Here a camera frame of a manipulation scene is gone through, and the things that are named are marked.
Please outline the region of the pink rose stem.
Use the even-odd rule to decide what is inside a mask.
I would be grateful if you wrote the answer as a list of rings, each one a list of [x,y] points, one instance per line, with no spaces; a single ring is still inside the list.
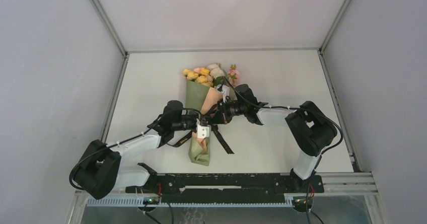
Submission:
[[[230,66],[228,76],[229,76],[229,82],[233,87],[237,86],[241,81],[241,74],[237,70],[237,66],[235,64],[232,64]]]

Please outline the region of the green orange wrapping paper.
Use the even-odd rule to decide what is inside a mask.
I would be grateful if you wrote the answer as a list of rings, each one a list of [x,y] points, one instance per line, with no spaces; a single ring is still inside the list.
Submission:
[[[221,99],[222,95],[213,87],[207,87],[192,81],[186,82],[185,107],[199,110],[206,120],[208,118],[208,111]],[[192,133],[191,135],[188,154],[191,162],[208,166],[210,162],[210,137],[199,139],[196,138],[196,133]],[[212,131],[210,132],[210,136],[215,136]]]

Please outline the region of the black printed ribbon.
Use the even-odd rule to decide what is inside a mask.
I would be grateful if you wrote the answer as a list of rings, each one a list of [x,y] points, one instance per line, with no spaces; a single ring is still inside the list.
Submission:
[[[208,117],[207,118],[207,124],[210,127],[210,130],[216,136],[216,138],[219,141],[219,143],[221,144],[221,146],[226,151],[226,153],[227,154],[234,154],[234,152],[232,151],[232,149],[230,148],[230,146],[227,144],[227,142],[225,141],[225,139],[223,138],[223,136],[219,132],[218,124],[224,124],[224,122],[221,122],[220,120],[219,121],[212,120],[210,117]],[[195,131],[189,131],[181,139],[179,139],[175,144],[169,144],[168,143],[168,145],[172,146],[172,147],[180,147],[185,142],[187,142],[188,140],[190,140],[190,138],[192,137],[192,135],[191,135],[192,133],[195,133]]]

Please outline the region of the yellow flower stem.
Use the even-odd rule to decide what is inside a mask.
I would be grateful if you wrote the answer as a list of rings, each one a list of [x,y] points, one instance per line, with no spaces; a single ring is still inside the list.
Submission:
[[[184,69],[182,75],[187,81],[196,82],[207,87],[214,86],[213,77],[210,75],[210,70],[206,67],[198,67],[193,70]]]

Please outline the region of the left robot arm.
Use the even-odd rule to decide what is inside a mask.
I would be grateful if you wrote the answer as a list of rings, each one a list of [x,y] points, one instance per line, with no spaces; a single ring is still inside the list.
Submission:
[[[206,137],[209,127],[204,115],[197,109],[185,108],[182,102],[171,100],[147,129],[125,140],[104,143],[99,139],[89,143],[79,162],[69,174],[69,183],[99,200],[112,190],[139,186],[145,192],[157,187],[157,178],[147,168],[130,164],[143,152],[167,144],[176,131],[188,130]]]

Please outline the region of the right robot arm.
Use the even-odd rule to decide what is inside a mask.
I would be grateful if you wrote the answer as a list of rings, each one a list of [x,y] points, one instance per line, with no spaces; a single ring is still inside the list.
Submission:
[[[297,163],[291,169],[291,185],[298,192],[305,191],[311,185],[311,177],[322,156],[343,141],[340,126],[312,101],[299,107],[272,106],[259,102],[247,84],[233,90],[234,100],[228,95],[226,86],[219,86],[217,91],[223,97],[207,111],[209,124],[228,124],[233,117],[243,115],[252,124],[287,126],[300,148]]]

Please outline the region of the black mounting rail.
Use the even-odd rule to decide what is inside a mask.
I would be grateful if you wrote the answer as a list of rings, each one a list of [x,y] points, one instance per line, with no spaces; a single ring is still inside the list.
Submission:
[[[142,188],[129,186],[126,193],[141,194],[145,190],[158,193],[167,202],[195,201],[199,203],[279,202],[285,195],[301,196],[324,193],[321,176],[311,181],[298,181],[289,174],[157,174],[149,177]]]

